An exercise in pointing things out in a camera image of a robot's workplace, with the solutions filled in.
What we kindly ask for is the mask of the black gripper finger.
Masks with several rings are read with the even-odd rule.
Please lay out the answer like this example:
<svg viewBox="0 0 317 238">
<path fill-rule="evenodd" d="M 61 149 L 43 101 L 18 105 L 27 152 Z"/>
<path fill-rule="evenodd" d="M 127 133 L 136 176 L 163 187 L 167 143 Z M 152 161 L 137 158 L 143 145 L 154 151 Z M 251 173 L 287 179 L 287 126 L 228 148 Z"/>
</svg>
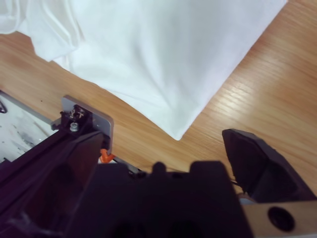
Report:
<svg viewBox="0 0 317 238">
<path fill-rule="evenodd" d="M 101 132 L 58 131 L 0 170 L 1 216 L 69 216 L 98 164 Z"/>
<path fill-rule="evenodd" d="M 312 201 L 316 196 L 288 161 L 256 135 L 222 131 L 236 182 L 257 203 Z"/>
</svg>

